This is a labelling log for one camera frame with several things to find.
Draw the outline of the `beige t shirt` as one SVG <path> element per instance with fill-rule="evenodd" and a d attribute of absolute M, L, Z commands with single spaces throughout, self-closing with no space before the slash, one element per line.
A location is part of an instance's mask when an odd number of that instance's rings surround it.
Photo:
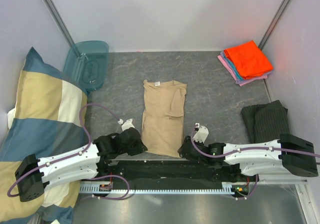
<path fill-rule="evenodd" d="M 152 154 L 179 158 L 183 142 L 187 85 L 175 80 L 143 81 L 141 139 Z"/>

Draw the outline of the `blue plastic bin lid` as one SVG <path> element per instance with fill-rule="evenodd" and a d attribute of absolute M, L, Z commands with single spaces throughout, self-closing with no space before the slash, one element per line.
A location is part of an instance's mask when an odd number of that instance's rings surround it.
<path fill-rule="evenodd" d="M 67 55 L 63 73 L 77 82 L 86 92 L 100 89 L 105 81 L 109 46 L 100 40 L 74 44 Z"/>

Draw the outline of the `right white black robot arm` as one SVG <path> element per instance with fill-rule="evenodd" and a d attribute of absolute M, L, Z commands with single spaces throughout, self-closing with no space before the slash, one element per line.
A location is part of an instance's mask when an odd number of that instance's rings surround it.
<path fill-rule="evenodd" d="M 235 181 L 245 176 L 264 174 L 318 177 L 314 145 L 291 134 L 258 144 L 212 143 L 205 146 L 185 137 L 178 150 L 182 158 L 198 161 L 213 169 L 222 169 Z"/>

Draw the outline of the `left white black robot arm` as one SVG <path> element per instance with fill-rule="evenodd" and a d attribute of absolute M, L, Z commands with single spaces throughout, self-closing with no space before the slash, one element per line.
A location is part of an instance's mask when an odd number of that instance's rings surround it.
<path fill-rule="evenodd" d="M 100 136 L 89 146 L 51 157 L 36 158 L 34 154 L 23 159 L 15 172 L 18 196 L 21 202 L 34 200 L 58 185 L 110 175 L 108 164 L 121 154 L 134 156 L 147 151 L 141 135 L 135 128 L 121 133 Z"/>

